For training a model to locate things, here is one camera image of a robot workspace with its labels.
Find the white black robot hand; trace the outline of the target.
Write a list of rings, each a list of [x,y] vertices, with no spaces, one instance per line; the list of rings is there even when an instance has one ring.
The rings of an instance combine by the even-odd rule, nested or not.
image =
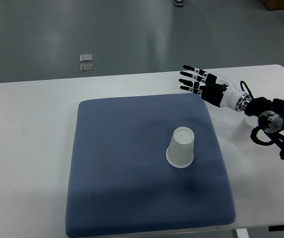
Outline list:
[[[241,109],[243,103],[247,100],[247,93],[237,89],[234,84],[227,79],[189,65],[183,65],[183,68],[194,72],[194,74],[185,71],[180,71],[180,74],[192,78],[195,81],[179,79],[179,82],[185,85],[180,86],[181,90],[199,95],[204,101],[220,108]]]

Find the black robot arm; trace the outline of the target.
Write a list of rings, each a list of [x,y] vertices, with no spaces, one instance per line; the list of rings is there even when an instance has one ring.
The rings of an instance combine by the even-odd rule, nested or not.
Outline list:
[[[216,107],[256,116],[257,126],[252,129],[250,139],[262,146],[277,145],[280,158],[284,160],[284,100],[255,98],[244,81],[237,89],[227,79],[189,65],[184,65],[180,74],[186,77],[179,79],[182,90],[192,92]]]

